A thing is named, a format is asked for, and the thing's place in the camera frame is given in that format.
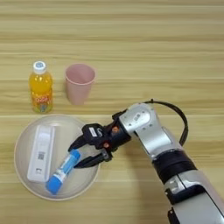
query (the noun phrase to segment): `black cable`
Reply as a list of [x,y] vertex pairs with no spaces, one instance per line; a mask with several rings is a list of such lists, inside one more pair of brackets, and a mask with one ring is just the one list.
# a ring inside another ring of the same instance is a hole
[[154,101],[153,99],[151,99],[150,101],[145,101],[144,103],[157,103],[157,104],[161,104],[161,105],[164,105],[172,110],[174,110],[183,120],[184,122],[184,130],[182,132],[182,135],[179,139],[179,143],[181,145],[184,145],[184,143],[186,142],[186,139],[187,139],[187,136],[188,136],[188,121],[186,119],[186,115],[184,114],[184,112],[177,106],[169,103],[169,102],[165,102],[165,101]]

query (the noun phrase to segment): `robotic arm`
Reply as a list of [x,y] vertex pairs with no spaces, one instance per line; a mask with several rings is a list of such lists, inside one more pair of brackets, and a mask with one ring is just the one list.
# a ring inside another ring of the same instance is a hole
[[[183,114],[179,108],[174,107],[176,112],[179,110]],[[182,118],[188,129],[185,116]],[[83,135],[71,144],[69,150],[90,144],[101,153],[83,159],[76,168],[87,168],[111,160],[112,152],[137,136],[171,202],[172,208],[168,212],[170,223],[224,224],[224,204],[220,196],[182,148],[187,132],[177,142],[171,132],[160,124],[154,108],[146,103],[132,105],[113,115],[113,120],[104,127],[98,123],[83,127]]]

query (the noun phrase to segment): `orange label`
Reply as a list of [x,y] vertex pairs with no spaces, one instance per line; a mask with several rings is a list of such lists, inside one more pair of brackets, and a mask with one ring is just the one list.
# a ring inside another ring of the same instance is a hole
[[39,113],[45,113],[51,110],[53,106],[52,92],[42,95],[32,93],[32,106],[33,109]]

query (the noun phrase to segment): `plate rim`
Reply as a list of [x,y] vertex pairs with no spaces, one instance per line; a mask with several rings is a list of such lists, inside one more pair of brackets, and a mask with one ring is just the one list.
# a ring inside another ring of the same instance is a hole
[[41,199],[44,199],[44,200],[50,200],[50,201],[64,201],[64,200],[71,200],[71,199],[74,199],[76,197],[79,197],[81,194],[83,194],[85,191],[87,191],[92,185],[93,183],[95,182],[97,176],[98,176],[98,173],[99,173],[99,170],[100,170],[100,164],[97,165],[97,169],[96,169],[96,173],[94,175],[94,178],[91,180],[91,182],[89,183],[89,185],[87,187],[85,187],[82,191],[80,191],[79,193],[71,196],[71,197],[68,197],[68,198],[64,198],[64,199],[54,199],[54,198],[47,198],[45,196],[42,196],[41,194],[38,194],[36,192],[34,192],[30,187],[28,187],[26,185],[26,183],[23,181],[23,179],[20,177],[20,174],[18,172],[18,168],[16,166],[16,150],[17,150],[17,147],[18,147],[18,142],[19,142],[19,139],[21,138],[21,136],[24,134],[24,132],[29,128],[30,125],[32,125],[33,123],[35,123],[37,120],[40,120],[40,119],[43,119],[45,117],[48,117],[48,116],[64,116],[64,117],[70,117],[70,118],[73,118],[72,116],[70,115],[63,115],[63,114],[51,114],[51,115],[43,115],[37,119],[35,119],[34,121],[32,122],[29,122],[25,128],[22,129],[21,133],[19,134],[18,138],[17,138],[17,141],[15,143],[15,146],[14,146],[14,168],[16,170],[16,174],[17,174],[17,177],[19,179],[19,181],[23,184],[23,186],[31,193],[33,193],[35,196],[38,196],[40,197]]

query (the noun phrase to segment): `orange juice bottle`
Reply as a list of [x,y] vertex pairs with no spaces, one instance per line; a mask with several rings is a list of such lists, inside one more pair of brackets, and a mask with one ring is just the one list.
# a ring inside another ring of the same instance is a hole
[[29,79],[31,103],[34,111],[47,113],[53,108],[53,78],[46,71],[46,63],[37,61]]

